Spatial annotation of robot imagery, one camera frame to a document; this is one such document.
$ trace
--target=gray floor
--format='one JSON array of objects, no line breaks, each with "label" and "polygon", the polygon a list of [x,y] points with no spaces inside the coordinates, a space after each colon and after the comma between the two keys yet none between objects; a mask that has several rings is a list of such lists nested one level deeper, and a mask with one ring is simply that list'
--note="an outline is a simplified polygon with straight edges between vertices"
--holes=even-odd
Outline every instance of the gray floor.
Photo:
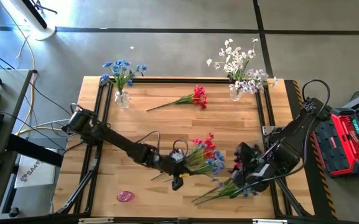
[{"label": "gray floor", "polygon": [[[45,20],[61,27],[257,29],[252,0],[99,0],[97,3],[43,0],[42,4],[58,11],[57,15],[45,11]],[[359,30],[359,0],[260,0],[259,5],[265,29]],[[24,24],[14,16],[18,23]],[[12,24],[2,9],[0,24]],[[135,65],[145,63],[149,76],[222,77],[221,70],[206,67],[206,59],[218,57],[225,39],[232,38],[247,48],[251,39],[257,37],[256,34],[58,32],[43,42],[31,39],[30,44],[39,71],[37,88],[68,108],[77,101],[83,76],[105,73],[101,66],[106,61],[123,58]],[[278,78],[297,80],[300,85],[312,78],[327,81],[332,89],[333,107],[344,105],[359,90],[359,35],[267,35],[266,38],[273,72]],[[0,31],[0,56],[13,64],[22,41],[16,31]],[[20,61],[20,68],[32,68],[27,49]],[[261,54],[251,66],[264,68]],[[318,85],[308,87],[307,94],[320,99],[325,96]],[[35,98],[39,123],[67,118],[64,111],[40,95]],[[21,118],[27,109],[28,105],[23,104]],[[359,178],[329,179],[329,184],[338,217],[359,221]],[[54,187],[48,188],[49,192],[34,187],[27,194],[18,194],[14,205],[20,207],[23,216],[48,213],[49,195]]]}]

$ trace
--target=wooden table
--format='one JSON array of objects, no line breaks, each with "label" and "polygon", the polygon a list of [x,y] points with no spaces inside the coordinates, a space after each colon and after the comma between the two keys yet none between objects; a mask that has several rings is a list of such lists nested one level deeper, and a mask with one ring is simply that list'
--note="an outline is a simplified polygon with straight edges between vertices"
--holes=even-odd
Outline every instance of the wooden table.
[{"label": "wooden table", "polygon": [[[99,77],[84,77],[78,104],[93,110],[98,91]],[[126,87],[130,94],[130,107],[121,109],[111,106],[108,122],[111,128],[132,141],[141,139],[150,131],[161,132],[161,154],[172,150],[172,143],[183,138],[192,148],[192,139],[205,138],[208,133],[215,135],[217,149],[225,155],[228,170],[233,167],[233,151],[244,141],[249,145],[258,144],[262,148],[261,127],[259,124],[256,98],[243,95],[240,101],[229,99],[228,84],[201,84],[207,90],[207,109],[201,110],[193,105],[172,105],[146,112],[147,109],[174,101],[193,92],[194,83],[136,83]],[[271,101],[276,126],[285,126],[290,122],[292,113],[287,99],[284,80],[278,86],[270,88]],[[107,90],[103,92],[102,102]],[[156,145],[156,136],[147,138],[147,143]],[[68,147],[76,144],[78,138],[72,138]],[[55,209],[60,208],[77,187],[83,164],[85,145],[67,152],[60,171],[55,190]],[[258,196],[235,199],[219,198],[195,206],[191,201],[217,186],[208,177],[185,177],[184,186],[173,191],[170,182],[164,182],[167,176],[151,180],[159,172],[135,164],[126,153],[105,142],[95,189],[91,215],[93,217],[187,217],[187,218],[274,218],[270,189]],[[223,172],[220,180],[229,178]],[[304,170],[287,178],[287,185],[298,201],[309,212],[314,213]],[[118,202],[116,195],[128,190],[135,198],[126,203]],[[280,208],[284,211],[280,189]],[[84,210],[88,188],[84,191],[82,209]]]}]

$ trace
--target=pink plastic object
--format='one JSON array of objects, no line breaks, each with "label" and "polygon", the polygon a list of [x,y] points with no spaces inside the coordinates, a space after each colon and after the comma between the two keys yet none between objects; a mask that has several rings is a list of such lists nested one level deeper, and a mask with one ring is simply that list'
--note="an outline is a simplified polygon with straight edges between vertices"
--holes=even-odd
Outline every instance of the pink plastic object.
[{"label": "pink plastic object", "polygon": [[134,197],[135,197],[135,195],[132,192],[123,191],[117,195],[117,201],[128,202],[128,201],[132,200]]}]

